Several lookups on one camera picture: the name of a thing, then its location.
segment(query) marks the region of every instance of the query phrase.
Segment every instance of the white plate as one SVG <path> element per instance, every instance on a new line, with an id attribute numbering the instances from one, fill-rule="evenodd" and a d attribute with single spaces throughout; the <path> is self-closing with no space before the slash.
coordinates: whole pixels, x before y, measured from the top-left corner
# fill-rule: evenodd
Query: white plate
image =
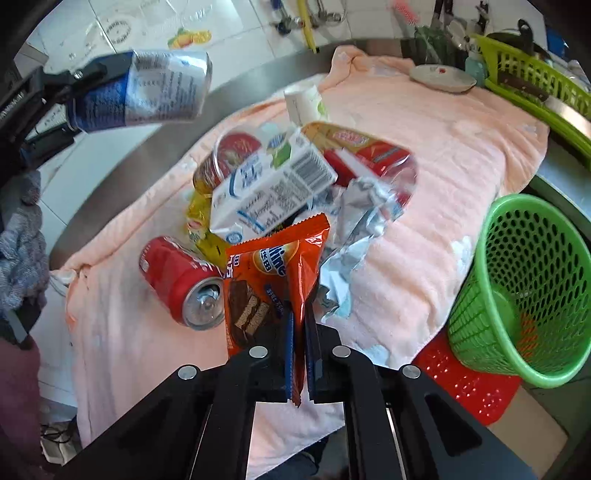
<path id="1" fill-rule="evenodd" d="M 476 84 L 473 76 L 447 65 L 419 65 L 411 69 L 410 78 L 435 90 L 452 93 L 465 92 Z"/>

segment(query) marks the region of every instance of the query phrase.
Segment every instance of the faucet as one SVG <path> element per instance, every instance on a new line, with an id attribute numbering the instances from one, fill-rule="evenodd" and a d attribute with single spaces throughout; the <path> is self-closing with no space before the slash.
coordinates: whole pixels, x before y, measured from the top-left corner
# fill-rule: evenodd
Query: faucet
<path id="1" fill-rule="evenodd" d="M 316 4 L 318 5 L 318 13 L 310 15 L 310 19 L 312 20 L 312 28 L 319 28 L 326 24 L 338 24 L 345 19 L 345 9 L 343 9 L 342 14 L 337 12 L 327 12 L 322 0 L 316 0 Z"/>
<path id="2" fill-rule="evenodd" d="M 323 25 L 335 25 L 343 22 L 346 16 L 346 8 L 343 4 L 343 13 L 329 12 L 326 10 L 322 0 L 316 0 L 318 6 L 318 13 L 311 13 L 310 6 L 306 2 L 308 12 L 310 12 L 310 23 L 312 28 L 319 28 Z M 280 35 L 289 35 L 289 33 L 296 28 L 303 28 L 304 21 L 301 17 L 292 17 L 286 10 L 281 0 L 271 0 L 273 10 L 276 10 L 281 15 L 281 21 L 273 23 L 275 29 Z"/>
<path id="3" fill-rule="evenodd" d="M 300 17 L 292 17 L 281 0 L 271 0 L 271 7 L 281 15 L 281 21 L 273 23 L 273 26 L 282 37 L 289 35 L 295 28 L 302 28 L 304 22 Z"/>

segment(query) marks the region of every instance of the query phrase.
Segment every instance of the green wastebasket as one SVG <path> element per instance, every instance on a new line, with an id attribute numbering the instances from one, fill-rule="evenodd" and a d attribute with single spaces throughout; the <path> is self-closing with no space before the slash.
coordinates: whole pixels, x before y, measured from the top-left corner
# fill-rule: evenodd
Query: green wastebasket
<path id="1" fill-rule="evenodd" d="M 452 350 L 474 370 L 563 385 L 591 351 L 590 284 L 589 250 L 562 213 L 531 195 L 502 197 L 450 313 Z"/>

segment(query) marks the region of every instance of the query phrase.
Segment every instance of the red mat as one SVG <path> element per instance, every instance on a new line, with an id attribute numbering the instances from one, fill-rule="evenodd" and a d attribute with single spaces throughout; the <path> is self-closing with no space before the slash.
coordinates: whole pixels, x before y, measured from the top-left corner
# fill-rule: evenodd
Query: red mat
<path id="1" fill-rule="evenodd" d="M 521 385 L 520 377 L 487 374 L 464 367 L 453 355 L 446 329 L 421 350 L 413 364 L 483 425 L 501 418 Z"/>

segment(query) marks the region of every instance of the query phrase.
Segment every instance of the crushed can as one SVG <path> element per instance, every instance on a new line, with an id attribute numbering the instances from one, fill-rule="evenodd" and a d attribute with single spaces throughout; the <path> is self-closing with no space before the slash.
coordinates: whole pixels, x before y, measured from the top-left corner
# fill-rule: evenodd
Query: crushed can
<path id="1" fill-rule="evenodd" d="M 68 102 L 67 121 L 72 128 L 95 132 L 193 121 L 201 113 L 212 81 L 212 62 L 206 52 L 136 50 L 121 55 L 131 59 L 124 75 Z"/>

